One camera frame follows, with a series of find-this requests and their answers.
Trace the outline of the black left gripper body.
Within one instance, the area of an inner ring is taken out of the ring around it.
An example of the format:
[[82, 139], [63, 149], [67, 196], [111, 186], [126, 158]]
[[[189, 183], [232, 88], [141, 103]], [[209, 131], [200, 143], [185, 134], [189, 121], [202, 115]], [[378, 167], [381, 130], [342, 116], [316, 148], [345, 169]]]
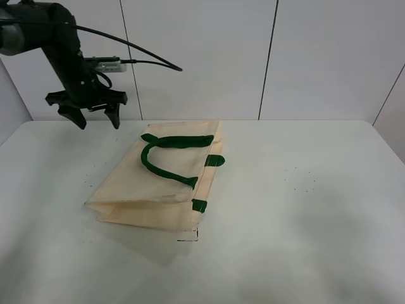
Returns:
[[94, 111], [118, 104], [125, 105], [128, 101], [125, 92], [113, 90], [111, 79], [95, 69], [56, 69], [55, 72], [64, 89], [47, 94], [46, 101], [51, 106]]

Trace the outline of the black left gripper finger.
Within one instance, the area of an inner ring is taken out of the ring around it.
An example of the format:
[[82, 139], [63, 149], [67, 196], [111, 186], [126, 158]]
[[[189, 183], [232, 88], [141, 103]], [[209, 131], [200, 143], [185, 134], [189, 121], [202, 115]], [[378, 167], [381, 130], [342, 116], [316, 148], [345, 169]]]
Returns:
[[115, 129], [120, 127], [120, 104], [107, 104], [104, 114], [109, 118]]
[[80, 109], [72, 108], [69, 106], [60, 106], [58, 109], [58, 114], [69, 119], [82, 130], [84, 130], [87, 125], [87, 121]]

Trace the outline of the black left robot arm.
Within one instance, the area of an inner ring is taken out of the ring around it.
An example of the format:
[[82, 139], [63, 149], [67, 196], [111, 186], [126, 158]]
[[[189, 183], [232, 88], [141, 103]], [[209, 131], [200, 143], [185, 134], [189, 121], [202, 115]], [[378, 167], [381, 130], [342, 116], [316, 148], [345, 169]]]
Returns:
[[120, 126], [125, 92], [115, 91], [107, 67], [118, 70], [119, 57], [84, 58], [75, 17], [58, 3], [1, 1], [1, 54], [15, 56], [41, 49], [64, 89], [46, 96], [58, 114], [85, 129], [82, 110], [102, 110], [114, 128]]

